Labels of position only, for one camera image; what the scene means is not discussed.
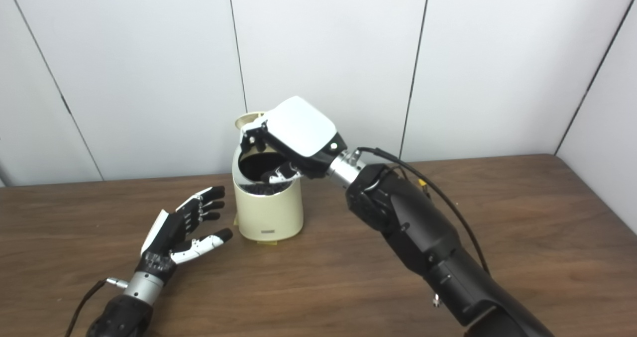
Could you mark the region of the white and black right hand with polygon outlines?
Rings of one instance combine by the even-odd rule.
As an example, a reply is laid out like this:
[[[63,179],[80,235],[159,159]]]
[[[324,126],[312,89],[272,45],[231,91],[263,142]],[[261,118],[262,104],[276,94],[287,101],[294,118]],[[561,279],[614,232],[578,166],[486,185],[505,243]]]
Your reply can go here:
[[[239,130],[243,152],[272,148],[284,158],[281,165],[261,175],[262,183],[325,178],[334,160],[347,149],[336,125],[299,96],[284,100]]]

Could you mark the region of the white and black left hand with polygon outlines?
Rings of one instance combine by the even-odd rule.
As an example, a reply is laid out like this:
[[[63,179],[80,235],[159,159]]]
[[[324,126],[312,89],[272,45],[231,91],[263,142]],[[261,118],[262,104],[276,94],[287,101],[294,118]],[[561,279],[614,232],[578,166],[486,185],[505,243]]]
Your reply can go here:
[[[225,187],[213,186],[191,195],[175,210],[161,210],[142,244],[137,273],[168,283],[180,264],[223,246],[233,237],[229,228],[191,237],[203,222],[220,219]]]

